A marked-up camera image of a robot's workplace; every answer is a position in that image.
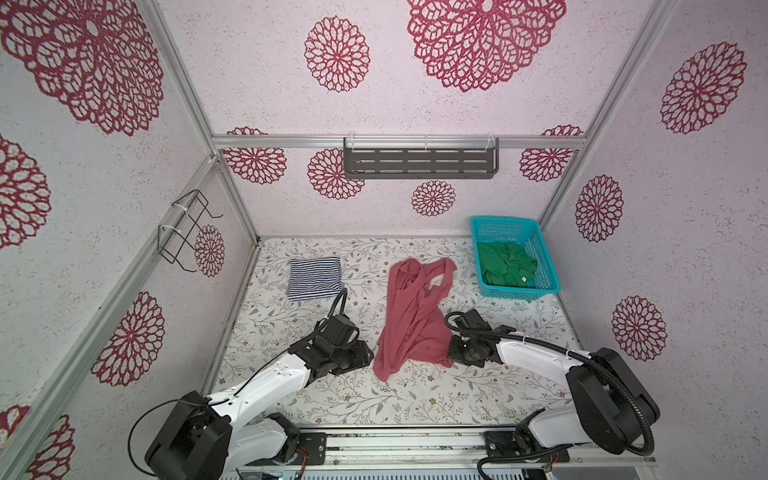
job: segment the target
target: folded striped shirt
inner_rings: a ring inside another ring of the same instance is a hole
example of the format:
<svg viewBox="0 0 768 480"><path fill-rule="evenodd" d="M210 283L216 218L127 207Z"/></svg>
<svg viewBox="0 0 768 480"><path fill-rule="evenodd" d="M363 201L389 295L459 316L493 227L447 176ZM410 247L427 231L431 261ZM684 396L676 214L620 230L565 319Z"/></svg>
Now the folded striped shirt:
<svg viewBox="0 0 768 480"><path fill-rule="evenodd" d="M287 291L290 302L335 296L342 288L340 258L290 261Z"/></svg>

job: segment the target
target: red circular flower decoration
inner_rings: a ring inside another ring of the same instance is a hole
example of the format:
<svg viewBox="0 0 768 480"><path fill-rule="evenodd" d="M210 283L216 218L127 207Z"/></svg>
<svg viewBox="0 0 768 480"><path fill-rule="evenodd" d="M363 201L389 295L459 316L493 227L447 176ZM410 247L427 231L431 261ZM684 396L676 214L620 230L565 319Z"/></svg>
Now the red circular flower decoration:
<svg viewBox="0 0 768 480"><path fill-rule="evenodd" d="M581 135L584 132L573 125L558 125L545 130L543 135ZM520 171L523 176L545 182L560 177L571 155L570 148L527 148L520 157Z"/></svg>
<svg viewBox="0 0 768 480"><path fill-rule="evenodd" d="M619 346L635 359L652 360L667 346L667 324L645 298L628 296L620 301L611 323Z"/></svg>
<svg viewBox="0 0 768 480"><path fill-rule="evenodd" d="M200 229L194 241L194 259L205 276L216 276L224 265L224 240L213 225Z"/></svg>
<svg viewBox="0 0 768 480"><path fill-rule="evenodd" d="M371 59L357 25L339 17L317 22L304 42L306 66L331 91L348 91L366 77Z"/></svg>
<svg viewBox="0 0 768 480"><path fill-rule="evenodd" d="M724 114L744 83L744 70L744 52L727 41L688 58L661 99L661 121L667 130L688 134Z"/></svg>
<svg viewBox="0 0 768 480"><path fill-rule="evenodd" d="M338 148L319 151L306 170L315 190L328 198L340 200L357 195L365 180L350 180L344 174L344 153Z"/></svg>
<svg viewBox="0 0 768 480"><path fill-rule="evenodd" d="M565 0L408 0L414 55L444 87L488 90L531 64Z"/></svg>
<svg viewBox="0 0 768 480"><path fill-rule="evenodd" d="M456 192L449 184L440 180L430 180L419 185L411 196L411 205L425 217L444 214L453 206Z"/></svg>
<svg viewBox="0 0 768 480"><path fill-rule="evenodd" d="M125 314L91 367L91 373L100 383L128 386L139 380L157 359L164 335L163 309L148 292L139 293L133 308Z"/></svg>
<svg viewBox="0 0 768 480"><path fill-rule="evenodd" d="M623 206L621 189L613 178L593 178L581 189L576 202L578 231L591 242L605 240L619 226Z"/></svg>
<svg viewBox="0 0 768 480"><path fill-rule="evenodd" d="M38 163L0 135L0 249L34 237L51 211Z"/></svg>
<svg viewBox="0 0 768 480"><path fill-rule="evenodd" d="M159 115L163 70L132 1L7 0L0 32L5 50L24 62L40 91L77 120L133 135Z"/></svg>
<svg viewBox="0 0 768 480"><path fill-rule="evenodd" d="M27 468L27 480L61 480L69 472L69 461L74 453L74 429L69 415L62 415L53 432Z"/></svg>
<svg viewBox="0 0 768 480"><path fill-rule="evenodd" d="M0 412L0 449L11 437L28 411L28 406L14 405L10 409Z"/></svg>
<svg viewBox="0 0 768 480"><path fill-rule="evenodd" d="M266 135L256 128L238 127L229 135ZM282 148L235 148L221 152L232 171L255 184L277 182L286 173Z"/></svg>

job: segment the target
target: green cloth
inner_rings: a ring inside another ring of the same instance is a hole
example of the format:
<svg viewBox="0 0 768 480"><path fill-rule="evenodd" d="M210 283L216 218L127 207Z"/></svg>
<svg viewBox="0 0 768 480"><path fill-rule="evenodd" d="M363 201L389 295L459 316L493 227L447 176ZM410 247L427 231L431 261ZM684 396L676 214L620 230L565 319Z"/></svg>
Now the green cloth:
<svg viewBox="0 0 768 480"><path fill-rule="evenodd" d="M482 281L488 285L525 288L538 267L536 259L516 243L478 242L478 255Z"/></svg>

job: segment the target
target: turquoise basket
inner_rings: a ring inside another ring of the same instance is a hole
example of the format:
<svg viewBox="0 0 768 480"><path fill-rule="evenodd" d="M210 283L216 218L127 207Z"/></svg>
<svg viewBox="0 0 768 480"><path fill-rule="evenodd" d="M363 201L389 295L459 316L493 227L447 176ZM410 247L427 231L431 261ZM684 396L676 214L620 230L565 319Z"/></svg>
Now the turquoise basket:
<svg viewBox="0 0 768 480"><path fill-rule="evenodd" d="M538 260L536 274L529 282L531 288L494 286L483 282L478 242L515 242L522 245L528 255ZM554 269L541 227L533 220L514 217L473 217L472 243L475 246L475 265L478 270L481 295L531 302L544 295L560 292L558 271Z"/></svg>

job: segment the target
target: floral tabletop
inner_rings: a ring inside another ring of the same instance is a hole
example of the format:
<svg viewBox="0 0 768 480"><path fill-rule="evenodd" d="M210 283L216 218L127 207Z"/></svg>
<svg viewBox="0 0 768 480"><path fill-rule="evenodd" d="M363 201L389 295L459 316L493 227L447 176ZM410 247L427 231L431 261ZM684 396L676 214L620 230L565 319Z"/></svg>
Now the floral tabletop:
<svg viewBox="0 0 768 480"><path fill-rule="evenodd" d="M248 293L219 371L225 388L248 378L288 345L310 333L332 299L289 303L292 258L340 257L349 289L345 313L360 338L377 352L386 321L386 284L395 263L430 263L450 257L457 266L444 313L476 308L492 326L505 324L536 338L576 348L578 344L555 296L535 302L481 296L469 238L270 238L260 254ZM528 370L486 363L451 369L409 360L381 382L371 367L328 375L275 406L298 425L329 423L495 424L522 420L545 406L571 402L568 389Z"/></svg>

